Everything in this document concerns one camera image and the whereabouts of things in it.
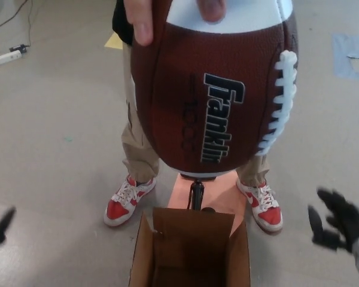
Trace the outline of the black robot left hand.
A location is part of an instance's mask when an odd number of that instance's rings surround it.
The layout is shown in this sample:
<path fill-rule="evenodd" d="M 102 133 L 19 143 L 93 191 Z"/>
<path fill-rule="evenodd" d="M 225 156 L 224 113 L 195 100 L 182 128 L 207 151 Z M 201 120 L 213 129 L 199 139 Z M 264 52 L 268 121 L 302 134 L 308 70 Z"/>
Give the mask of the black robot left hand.
<path fill-rule="evenodd" d="M 14 216 L 16 214 L 16 207 L 10 207 L 0 219 L 0 246 L 6 241 L 6 232 L 9 229 Z"/>

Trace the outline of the person's bare hand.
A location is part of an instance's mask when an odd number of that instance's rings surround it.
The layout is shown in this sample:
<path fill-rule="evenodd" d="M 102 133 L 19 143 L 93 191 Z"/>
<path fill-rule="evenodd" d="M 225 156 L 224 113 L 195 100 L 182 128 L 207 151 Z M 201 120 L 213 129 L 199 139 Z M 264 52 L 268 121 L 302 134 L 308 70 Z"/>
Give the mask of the person's bare hand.
<path fill-rule="evenodd" d="M 226 13 L 226 2 L 218 0 L 196 1 L 198 10 L 204 21 L 215 23 Z M 133 26 L 134 37 L 141 46 L 148 46 L 154 38 L 153 2 L 149 0 L 124 1 L 127 21 Z"/>

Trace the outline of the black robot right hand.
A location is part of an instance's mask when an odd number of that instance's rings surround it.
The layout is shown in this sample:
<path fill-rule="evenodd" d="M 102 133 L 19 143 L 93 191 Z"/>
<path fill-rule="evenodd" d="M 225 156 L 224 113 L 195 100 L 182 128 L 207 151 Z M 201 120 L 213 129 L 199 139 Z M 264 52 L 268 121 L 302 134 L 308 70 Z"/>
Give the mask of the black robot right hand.
<path fill-rule="evenodd" d="M 333 251 L 343 249 L 352 254 L 359 239 L 359 208 L 335 189 L 318 187 L 317 195 L 330 211 L 325 220 L 332 229 L 323 228 L 318 211 L 309 205 L 312 243 Z"/>

